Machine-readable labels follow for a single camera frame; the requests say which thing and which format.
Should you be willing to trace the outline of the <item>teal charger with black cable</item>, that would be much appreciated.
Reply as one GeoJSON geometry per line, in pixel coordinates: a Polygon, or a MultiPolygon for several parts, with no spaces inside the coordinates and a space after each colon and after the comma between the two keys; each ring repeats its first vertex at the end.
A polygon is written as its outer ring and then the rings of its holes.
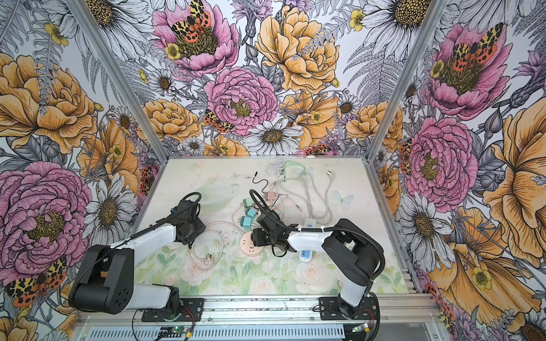
{"type": "Polygon", "coordinates": [[[252,230],[253,229],[253,219],[251,217],[248,217],[248,216],[241,217],[240,227],[242,227],[244,231],[252,230]]]}

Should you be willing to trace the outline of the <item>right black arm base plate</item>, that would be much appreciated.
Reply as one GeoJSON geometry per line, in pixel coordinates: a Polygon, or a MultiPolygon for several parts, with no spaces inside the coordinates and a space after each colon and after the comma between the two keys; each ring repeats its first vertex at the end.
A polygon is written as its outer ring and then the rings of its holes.
{"type": "Polygon", "coordinates": [[[318,298],[318,312],[323,321],[371,321],[378,317],[380,307],[375,296],[364,296],[356,307],[340,296],[323,296],[318,298]]]}

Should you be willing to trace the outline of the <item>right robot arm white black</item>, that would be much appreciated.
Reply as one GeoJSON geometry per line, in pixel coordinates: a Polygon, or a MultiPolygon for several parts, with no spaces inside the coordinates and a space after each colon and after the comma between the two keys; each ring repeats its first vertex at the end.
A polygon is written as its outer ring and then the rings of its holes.
{"type": "Polygon", "coordinates": [[[342,218],[331,227],[304,227],[285,224],[264,198],[250,190],[250,197],[259,208],[259,227],[251,233],[255,246],[270,246],[272,251],[315,251],[330,257],[345,276],[337,298],[337,311],[346,319],[354,319],[362,311],[364,298],[374,295],[373,282],[385,268],[382,246],[350,220],[342,218]]]}

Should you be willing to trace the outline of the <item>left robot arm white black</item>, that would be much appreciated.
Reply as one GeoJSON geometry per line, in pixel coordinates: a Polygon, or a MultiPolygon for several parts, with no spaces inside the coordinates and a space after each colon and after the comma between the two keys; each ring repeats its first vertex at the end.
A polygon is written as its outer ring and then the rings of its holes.
{"type": "Polygon", "coordinates": [[[136,266],[171,244],[192,247],[206,226],[199,219],[202,194],[184,196],[170,214],[148,228],[110,245],[96,244],[86,251],[68,303],[79,311],[118,314],[122,311],[159,311],[168,317],[182,312],[174,286],[138,284],[136,266]]]}

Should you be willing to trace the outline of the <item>round pink power socket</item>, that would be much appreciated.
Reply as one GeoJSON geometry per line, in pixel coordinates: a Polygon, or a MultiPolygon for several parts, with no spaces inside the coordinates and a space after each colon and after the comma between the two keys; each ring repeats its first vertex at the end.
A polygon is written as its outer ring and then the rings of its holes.
{"type": "Polygon", "coordinates": [[[246,232],[241,237],[240,248],[246,257],[258,257],[264,251],[264,247],[255,246],[251,232],[246,232]]]}

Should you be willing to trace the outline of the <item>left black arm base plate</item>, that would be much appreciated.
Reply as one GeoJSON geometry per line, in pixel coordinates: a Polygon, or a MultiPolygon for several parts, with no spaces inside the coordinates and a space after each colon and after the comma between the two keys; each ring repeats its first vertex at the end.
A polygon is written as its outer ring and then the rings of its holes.
{"type": "Polygon", "coordinates": [[[145,310],[141,319],[144,323],[199,322],[204,303],[204,298],[180,298],[178,303],[169,303],[166,308],[145,310]]]}

